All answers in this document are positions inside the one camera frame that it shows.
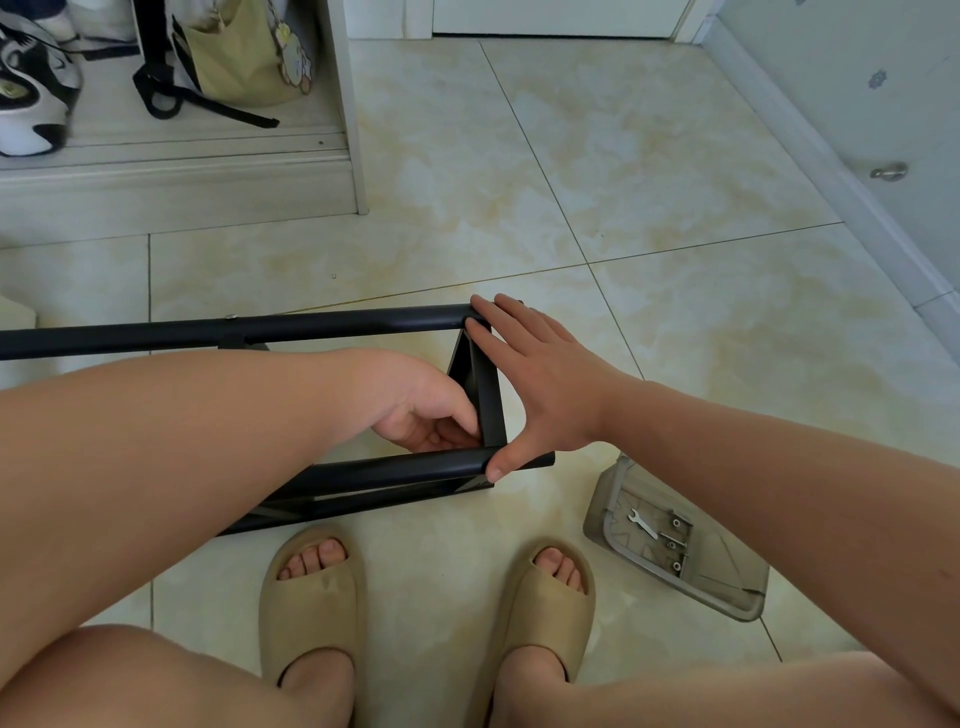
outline metal rack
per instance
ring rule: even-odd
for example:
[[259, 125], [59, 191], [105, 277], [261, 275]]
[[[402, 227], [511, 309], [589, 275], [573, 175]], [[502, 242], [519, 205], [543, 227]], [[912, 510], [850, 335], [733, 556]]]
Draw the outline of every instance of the metal rack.
[[[487, 325], [469, 305], [457, 304], [21, 329], [0, 331], [0, 361], [198, 347], [267, 350], [277, 341], [460, 330], [447, 373], [476, 407], [481, 447], [312, 465], [224, 531], [240, 533], [491, 488], [484, 470], [507, 444], [507, 432], [496, 368], [467, 336], [467, 318]], [[524, 468], [550, 466], [554, 459], [550, 452]]]

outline beige marble tile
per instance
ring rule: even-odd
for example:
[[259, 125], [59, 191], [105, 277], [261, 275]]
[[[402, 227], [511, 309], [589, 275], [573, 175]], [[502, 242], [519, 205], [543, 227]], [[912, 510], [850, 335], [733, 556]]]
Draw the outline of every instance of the beige marble tile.
[[[636, 372], [586, 266], [365, 303], [461, 303], [506, 291], [555, 315], [620, 369]], [[376, 337], [445, 366], [453, 332]], [[298, 349], [321, 345], [298, 344]], [[516, 393], [501, 378], [508, 432], [522, 427]], [[363, 436], [333, 457], [383, 454]], [[483, 656], [504, 570], [527, 539], [552, 533], [587, 553], [598, 582], [586, 682], [642, 668], [775, 661], [759, 622], [738, 624], [631, 569], [582, 535], [607, 445], [559, 453], [550, 469], [515, 473], [493, 490], [339, 519], [364, 548], [371, 594], [370, 695], [380, 726], [457, 725]], [[156, 580], [156, 629], [194, 649], [258, 671], [256, 609], [263, 571], [297, 526], [216, 539]]]
[[591, 261], [839, 220], [699, 47], [483, 46]]
[[[0, 291], [37, 314], [42, 328], [147, 321], [147, 236], [0, 251]], [[0, 362], [0, 389], [136, 354]], [[150, 586], [90, 623], [150, 627]]]
[[154, 235], [155, 320], [582, 263], [475, 40], [351, 44], [371, 212]]
[[[593, 266], [647, 378], [960, 464], [960, 369], [843, 225]], [[855, 646], [781, 576], [784, 659]]]

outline door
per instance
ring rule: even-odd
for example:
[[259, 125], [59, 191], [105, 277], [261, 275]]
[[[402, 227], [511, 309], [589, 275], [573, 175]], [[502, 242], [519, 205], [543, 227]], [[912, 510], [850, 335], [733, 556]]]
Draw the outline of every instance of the door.
[[[960, 288], [956, 0], [727, 0], [720, 17]], [[881, 176], [892, 163], [905, 177]]]
[[434, 0], [433, 32], [670, 37], [686, 0]]

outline floor tile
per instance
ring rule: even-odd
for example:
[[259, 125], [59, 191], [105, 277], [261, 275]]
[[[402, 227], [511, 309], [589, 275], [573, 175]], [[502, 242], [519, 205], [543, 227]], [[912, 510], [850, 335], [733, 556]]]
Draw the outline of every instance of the floor tile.
[[[0, 291], [37, 313], [42, 328], [147, 321], [147, 236], [0, 251]], [[0, 362], [0, 389], [137, 354]], [[150, 587], [91, 623], [150, 627]]]
[[[366, 302], [365, 307], [461, 303], [506, 291], [547, 310], [623, 371], [636, 366], [586, 266]], [[374, 337], [445, 366], [454, 332]], [[357, 343], [354, 340], [339, 343]], [[297, 344], [301, 351], [318, 343]], [[523, 422], [501, 378], [511, 436]], [[361, 436], [332, 458], [383, 454]], [[338, 521], [364, 548], [371, 594], [374, 723], [456, 725], [483, 656], [504, 570], [518, 546], [552, 533], [587, 553], [597, 615], [581, 679], [601, 682], [644, 667], [757, 663], [776, 654], [759, 622], [739, 624], [631, 569], [582, 535], [607, 445], [559, 453], [550, 469], [515, 473], [493, 490], [355, 514]], [[257, 598], [263, 571], [297, 526], [216, 539], [157, 578], [156, 629], [193, 649], [258, 671]]]
[[839, 220], [699, 47], [483, 47], [590, 261]]
[[475, 40], [350, 48], [370, 214], [155, 235], [155, 320], [289, 311], [584, 262]]
[[[592, 266], [647, 378], [960, 464], [960, 369], [843, 225]], [[855, 643], [785, 579], [784, 658]]]

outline slipper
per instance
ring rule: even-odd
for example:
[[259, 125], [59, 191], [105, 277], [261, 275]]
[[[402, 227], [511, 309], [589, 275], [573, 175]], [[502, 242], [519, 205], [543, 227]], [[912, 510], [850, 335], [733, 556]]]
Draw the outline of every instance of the slipper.
[[[537, 554], [550, 546], [558, 548], [580, 571], [583, 594], [534, 565]], [[507, 572], [487, 657], [467, 710], [467, 728], [487, 725], [496, 675], [507, 655], [518, 647], [535, 645], [550, 650], [564, 666], [566, 681], [574, 682], [587, 651], [595, 605], [593, 571], [580, 549], [549, 537], [524, 546]]]
[[[276, 578], [293, 556], [331, 538], [347, 552], [343, 563], [284, 581]], [[332, 525], [301, 531], [281, 546], [270, 562], [260, 590], [260, 674], [279, 686], [283, 673], [298, 657], [322, 647], [339, 649], [353, 661], [350, 725], [365, 726], [367, 584], [363, 558], [350, 537]]]

